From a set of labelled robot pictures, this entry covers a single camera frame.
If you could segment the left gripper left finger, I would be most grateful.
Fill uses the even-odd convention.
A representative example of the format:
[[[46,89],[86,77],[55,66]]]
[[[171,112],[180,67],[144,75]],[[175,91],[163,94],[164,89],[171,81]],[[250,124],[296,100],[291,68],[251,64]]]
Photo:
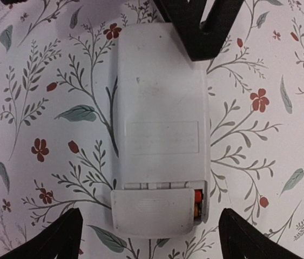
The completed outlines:
[[[82,237],[83,217],[71,208],[40,234],[1,256],[0,259],[77,259]]]

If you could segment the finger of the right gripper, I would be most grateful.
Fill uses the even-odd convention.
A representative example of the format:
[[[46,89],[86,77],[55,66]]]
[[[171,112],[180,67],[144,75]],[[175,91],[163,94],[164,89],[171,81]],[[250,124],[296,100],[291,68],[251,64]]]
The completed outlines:
[[[243,2],[215,0],[203,22],[207,0],[158,0],[154,4],[164,21],[173,24],[190,60],[198,62],[217,57]]]

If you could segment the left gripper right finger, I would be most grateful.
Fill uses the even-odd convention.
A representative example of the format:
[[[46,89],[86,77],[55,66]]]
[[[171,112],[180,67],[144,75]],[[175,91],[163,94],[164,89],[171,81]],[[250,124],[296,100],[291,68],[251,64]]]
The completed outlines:
[[[218,229],[223,259],[300,257],[268,239],[231,208],[225,208],[221,212]]]

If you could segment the orange battery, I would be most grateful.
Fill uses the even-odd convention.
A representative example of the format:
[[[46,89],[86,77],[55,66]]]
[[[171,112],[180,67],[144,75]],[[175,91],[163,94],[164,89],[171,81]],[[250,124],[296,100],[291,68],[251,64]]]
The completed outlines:
[[[196,189],[194,191],[194,203],[202,203],[203,200],[203,194],[201,189]]]

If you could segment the white remote control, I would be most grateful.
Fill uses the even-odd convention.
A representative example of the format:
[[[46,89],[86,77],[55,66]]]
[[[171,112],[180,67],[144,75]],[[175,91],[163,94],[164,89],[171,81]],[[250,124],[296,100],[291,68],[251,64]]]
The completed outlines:
[[[170,23],[136,24],[118,39],[116,141],[121,186],[201,189],[194,225],[208,220],[209,107],[202,64]]]

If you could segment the white battery cover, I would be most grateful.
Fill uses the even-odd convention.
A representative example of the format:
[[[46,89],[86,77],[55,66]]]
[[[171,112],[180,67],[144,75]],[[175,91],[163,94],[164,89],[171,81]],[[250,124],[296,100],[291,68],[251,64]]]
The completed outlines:
[[[113,230],[124,237],[173,238],[194,227],[192,189],[113,190]]]

